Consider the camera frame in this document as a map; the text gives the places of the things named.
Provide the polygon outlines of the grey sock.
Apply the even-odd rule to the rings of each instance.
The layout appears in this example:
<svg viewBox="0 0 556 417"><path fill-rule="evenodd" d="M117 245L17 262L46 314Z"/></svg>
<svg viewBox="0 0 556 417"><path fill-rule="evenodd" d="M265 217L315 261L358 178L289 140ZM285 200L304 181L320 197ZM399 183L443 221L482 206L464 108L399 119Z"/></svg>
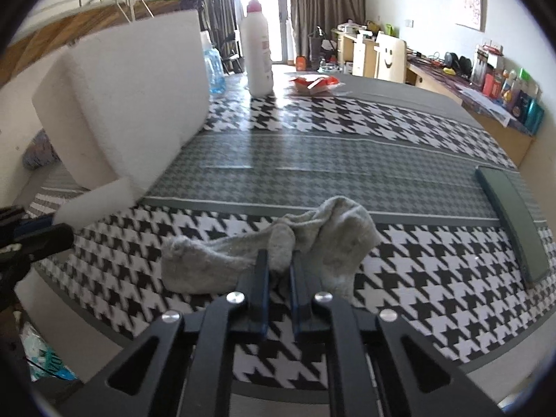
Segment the grey sock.
<svg viewBox="0 0 556 417"><path fill-rule="evenodd" d="M353 299L355 274L382 238L368 211L346 197L332 197L300 215L284 215L261 231L211 241L185 235L161 247L161 278L171 292L185 295L230 292L251 269L259 251L268 253L270 272L283 276L294 254L317 276L323 290Z"/></svg>

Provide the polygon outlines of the white styrofoam box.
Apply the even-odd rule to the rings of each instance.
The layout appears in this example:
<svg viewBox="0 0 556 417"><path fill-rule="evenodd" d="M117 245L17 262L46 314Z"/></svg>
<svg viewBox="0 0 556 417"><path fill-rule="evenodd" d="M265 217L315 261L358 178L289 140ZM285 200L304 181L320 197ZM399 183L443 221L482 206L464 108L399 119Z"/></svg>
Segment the white styrofoam box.
<svg viewBox="0 0 556 417"><path fill-rule="evenodd" d="M209 89L195 11L107 28L63 50L32 103L85 193L57 223L78 230L134 206L208 115Z"/></svg>

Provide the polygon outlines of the blue plaid quilt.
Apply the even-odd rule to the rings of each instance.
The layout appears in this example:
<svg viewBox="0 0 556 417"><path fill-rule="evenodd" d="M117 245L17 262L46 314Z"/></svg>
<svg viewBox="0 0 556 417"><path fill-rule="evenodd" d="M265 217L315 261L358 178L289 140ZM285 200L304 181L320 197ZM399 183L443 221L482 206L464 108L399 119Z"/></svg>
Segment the blue plaid quilt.
<svg viewBox="0 0 556 417"><path fill-rule="evenodd" d="M37 132L22 156L23 166L27 170L37 170L59 161L60 158L44 129Z"/></svg>

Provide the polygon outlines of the houndstooth table mat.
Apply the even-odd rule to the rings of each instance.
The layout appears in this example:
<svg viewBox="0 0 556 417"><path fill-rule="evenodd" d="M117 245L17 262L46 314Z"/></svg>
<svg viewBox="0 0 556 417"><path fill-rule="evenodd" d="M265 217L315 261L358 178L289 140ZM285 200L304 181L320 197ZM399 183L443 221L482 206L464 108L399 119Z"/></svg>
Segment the houndstooth table mat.
<svg viewBox="0 0 556 417"><path fill-rule="evenodd" d="M478 184L503 170L526 204L547 260L555 240L497 141L451 100L430 106L346 84L325 97L253 98L243 80L211 102L206 122L135 207L77 235L38 274L116 343L162 312L201 311L209 296L168 291L160 246L172 235L213 240L267 228L344 196L383 238L357 271L357 306L390 308L496 395L555 348L555 276L527 286L509 235Z"/></svg>

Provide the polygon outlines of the dark green flat case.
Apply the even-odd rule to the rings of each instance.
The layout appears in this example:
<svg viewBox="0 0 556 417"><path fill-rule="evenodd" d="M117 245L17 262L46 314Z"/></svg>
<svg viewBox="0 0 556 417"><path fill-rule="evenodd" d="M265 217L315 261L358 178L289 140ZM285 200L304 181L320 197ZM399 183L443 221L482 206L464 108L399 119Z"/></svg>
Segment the dark green flat case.
<svg viewBox="0 0 556 417"><path fill-rule="evenodd" d="M505 171L479 166L475 176L509 236L524 283L533 287L548 275L550 266L526 203Z"/></svg>

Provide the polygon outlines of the metal bunk bed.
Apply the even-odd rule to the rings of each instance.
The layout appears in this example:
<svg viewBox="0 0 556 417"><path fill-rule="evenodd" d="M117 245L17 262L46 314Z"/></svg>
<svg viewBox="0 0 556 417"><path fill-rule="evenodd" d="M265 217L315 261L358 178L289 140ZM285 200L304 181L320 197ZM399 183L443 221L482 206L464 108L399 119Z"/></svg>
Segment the metal bunk bed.
<svg viewBox="0 0 556 417"><path fill-rule="evenodd" d="M55 50L109 27L179 10L186 0L41 0L31 16L53 12L20 29L1 54L1 84Z"/></svg>

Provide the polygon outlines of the blue water bottle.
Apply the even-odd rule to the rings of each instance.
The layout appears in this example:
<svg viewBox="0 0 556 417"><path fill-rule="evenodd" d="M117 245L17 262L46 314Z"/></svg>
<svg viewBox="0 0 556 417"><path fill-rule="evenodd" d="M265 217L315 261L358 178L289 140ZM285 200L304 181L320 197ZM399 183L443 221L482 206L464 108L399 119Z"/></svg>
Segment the blue water bottle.
<svg viewBox="0 0 556 417"><path fill-rule="evenodd" d="M225 74L221 63L221 55L213 46L208 30L201 32L204 63L208 79L209 92L212 95L224 93L226 90Z"/></svg>

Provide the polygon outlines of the wooden desk with drawers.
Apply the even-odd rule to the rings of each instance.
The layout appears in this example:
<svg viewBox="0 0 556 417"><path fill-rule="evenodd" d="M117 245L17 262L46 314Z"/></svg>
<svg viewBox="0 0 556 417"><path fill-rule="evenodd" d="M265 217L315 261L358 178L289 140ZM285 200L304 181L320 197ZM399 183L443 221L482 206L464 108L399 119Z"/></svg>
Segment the wooden desk with drawers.
<svg viewBox="0 0 556 417"><path fill-rule="evenodd" d="M339 65L352 64L353 75L376 78L378 61L375 46L377 42L360 39L355 34L344 33L337 29L333 31L333 37L337 41ZM466 79L451 76L425 59L410 55L407 59L405 84L436 92L452 99L457 105L463 106L471 117L475 118L498 141L515 165L521 165L534 141L534 136L514 118L507 127L503 127L477 104L463 96L460 93L460 87L474 89Z"/></svg>

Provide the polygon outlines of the white papers on desk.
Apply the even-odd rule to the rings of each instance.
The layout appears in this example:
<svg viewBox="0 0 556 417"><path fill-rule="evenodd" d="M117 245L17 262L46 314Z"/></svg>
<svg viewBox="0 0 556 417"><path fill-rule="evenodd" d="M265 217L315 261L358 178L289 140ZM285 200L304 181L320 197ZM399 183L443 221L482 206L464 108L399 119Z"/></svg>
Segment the white papers on desk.
<svg viewBox="0 0 556 417"><path fill-rule="evenodd" d="M506 109L492 101L489 97L483 95L478 90L460 87L460 93L462 93L463 96L466 96L472 102L477 104L488 115L497 120L503 127L507 127L511 122L512 117Z"/></svg>

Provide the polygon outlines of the red snack packet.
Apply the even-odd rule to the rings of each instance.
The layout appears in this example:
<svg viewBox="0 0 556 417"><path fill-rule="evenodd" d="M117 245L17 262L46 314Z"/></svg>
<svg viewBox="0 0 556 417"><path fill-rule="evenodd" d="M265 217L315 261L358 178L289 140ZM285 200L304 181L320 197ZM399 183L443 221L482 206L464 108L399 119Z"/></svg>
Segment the red snack packet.
<svg viewBox="0 0 556 417"><path fill-rule="evenodd" d="M332 75L307 74L296 76L290 80L296 93L300 95L314 96L332 91L342 83Z"/></svg>

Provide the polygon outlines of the white red pump lotion bottle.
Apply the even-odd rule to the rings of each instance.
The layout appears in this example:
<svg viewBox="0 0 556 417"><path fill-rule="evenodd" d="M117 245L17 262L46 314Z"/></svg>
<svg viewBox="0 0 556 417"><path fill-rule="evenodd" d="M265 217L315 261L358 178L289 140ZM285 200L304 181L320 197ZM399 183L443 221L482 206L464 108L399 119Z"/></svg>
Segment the white red pump lotion bottle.
<svg viewBox="0 0 556 417"><path fill-rule="evenodd" d="M239 26L248 89L254 98L262 98L273 89L270 35L267 19L258 0L251 0Z"/></svg>

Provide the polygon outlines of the teal bottles on desk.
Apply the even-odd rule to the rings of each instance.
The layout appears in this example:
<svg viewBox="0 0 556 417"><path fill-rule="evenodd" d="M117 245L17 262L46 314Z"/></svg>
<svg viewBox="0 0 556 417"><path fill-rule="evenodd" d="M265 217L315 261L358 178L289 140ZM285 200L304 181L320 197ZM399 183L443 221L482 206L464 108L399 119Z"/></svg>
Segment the teal bottles on desk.
<svg viewBox="0 0 556 417"><path fill-rule="evenodd" d="M527 93L521 93L518 97L515 109L518 109L517 119L531 133L536 134L543 121L545 111L536 98Z"/></svg>

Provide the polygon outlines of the smiley face wooden chair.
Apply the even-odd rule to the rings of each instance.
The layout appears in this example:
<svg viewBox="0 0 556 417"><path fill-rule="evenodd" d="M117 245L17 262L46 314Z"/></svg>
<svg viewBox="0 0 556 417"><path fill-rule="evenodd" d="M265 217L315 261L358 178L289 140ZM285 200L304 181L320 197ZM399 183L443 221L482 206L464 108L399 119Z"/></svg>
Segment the smiley face wooden chair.
<svg viewBox="0 0 556 417"><path fill-rule="evenodd" d="M404 84L407 69L407 46L404 40L379 32L376 39L376 78Z"/></svg>

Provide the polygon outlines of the pink anime wall picture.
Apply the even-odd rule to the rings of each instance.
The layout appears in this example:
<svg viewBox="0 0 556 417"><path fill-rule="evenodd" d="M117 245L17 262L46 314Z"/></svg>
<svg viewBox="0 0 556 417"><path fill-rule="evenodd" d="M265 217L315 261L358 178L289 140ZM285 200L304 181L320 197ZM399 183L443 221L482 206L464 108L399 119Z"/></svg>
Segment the pink anime wall picture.
<svg viewBox="0 0 556 417"><path fill-rule="evenodd" d="M456 0L455 22L477 31L482 31L482 0Z"/></svg>

